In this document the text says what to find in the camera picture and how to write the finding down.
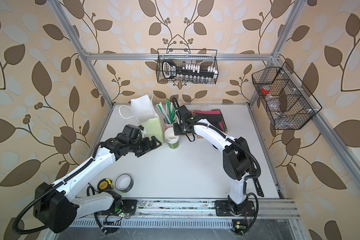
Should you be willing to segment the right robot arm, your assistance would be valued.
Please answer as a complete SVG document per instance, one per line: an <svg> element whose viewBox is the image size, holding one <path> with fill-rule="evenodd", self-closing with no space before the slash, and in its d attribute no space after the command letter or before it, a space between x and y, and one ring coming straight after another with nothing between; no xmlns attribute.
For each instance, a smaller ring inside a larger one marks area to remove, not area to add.
<svg viewBox="0 0 360 240"><path fill-rule="evenodd" d="M186 106L180 106L176 99L173 99L173 105L179 120L174 124L176 136L201 136L222 153L223 169L231 178L228 209L233 216L243 215L249 205L249 197L257 197L256 194L247 192L248 180L252 179L257 184L262 173L261 166L250 152L247 141L242 137L234 138L227 135L200 114L193 115Z"/></svg>

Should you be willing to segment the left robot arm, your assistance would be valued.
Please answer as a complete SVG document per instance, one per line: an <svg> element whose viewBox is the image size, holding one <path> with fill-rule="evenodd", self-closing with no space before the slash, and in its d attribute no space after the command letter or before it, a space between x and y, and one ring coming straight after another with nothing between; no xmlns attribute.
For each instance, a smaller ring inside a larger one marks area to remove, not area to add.
<svg viewBox="0 0 360 240"><path fill-rule="evenodd" d="M141 157L159 148L162 142L155 136L144 137L142 127L126 125L115 138L99 142L86 161L70 174L52 184L42 183L35 191L35 199L14 219L12 230L18 235L27 235L50 229L61 233L76 219L109 210L121 196L113 191L102 191L97 195L79 198L78 193L102 170L111 166L128 153ZM33 215L43 226L23 230L19 227L22 217L33 210Z"/></svg>

